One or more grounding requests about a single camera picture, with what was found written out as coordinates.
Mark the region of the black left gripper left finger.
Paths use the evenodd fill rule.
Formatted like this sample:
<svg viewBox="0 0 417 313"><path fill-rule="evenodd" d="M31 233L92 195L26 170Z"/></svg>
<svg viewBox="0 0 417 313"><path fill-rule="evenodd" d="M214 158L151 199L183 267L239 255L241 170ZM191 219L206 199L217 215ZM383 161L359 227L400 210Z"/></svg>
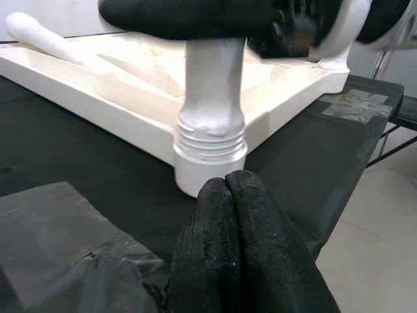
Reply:
<svg viewBox="0 0 417 313"><path fill-rule="evenodd" d="M240 239L224 179L207 181L173 253L168 312L239 312Z"/></svg>

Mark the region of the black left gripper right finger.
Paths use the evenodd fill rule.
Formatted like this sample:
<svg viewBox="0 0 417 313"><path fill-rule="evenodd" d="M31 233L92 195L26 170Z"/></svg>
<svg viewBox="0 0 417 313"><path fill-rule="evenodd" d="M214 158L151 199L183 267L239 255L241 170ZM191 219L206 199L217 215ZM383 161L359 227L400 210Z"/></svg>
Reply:
<svg viewBox="0 0 417 313"><path fill-rule="evenodd" d="M226 177L242 249L243 312L339 312L301 233L256 174Z"/></svg>

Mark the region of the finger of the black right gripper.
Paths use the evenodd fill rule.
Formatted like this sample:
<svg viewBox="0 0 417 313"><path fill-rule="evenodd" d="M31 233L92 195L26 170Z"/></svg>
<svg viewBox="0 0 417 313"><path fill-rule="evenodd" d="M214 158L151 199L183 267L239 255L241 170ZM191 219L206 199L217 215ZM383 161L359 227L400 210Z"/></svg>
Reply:
<svg viewBox="0 0 417 313"><path fill-rule="evenodd" d="M105 0L98 11L109 24L167 40L254 36L271 26L273 1Z"/></svg>

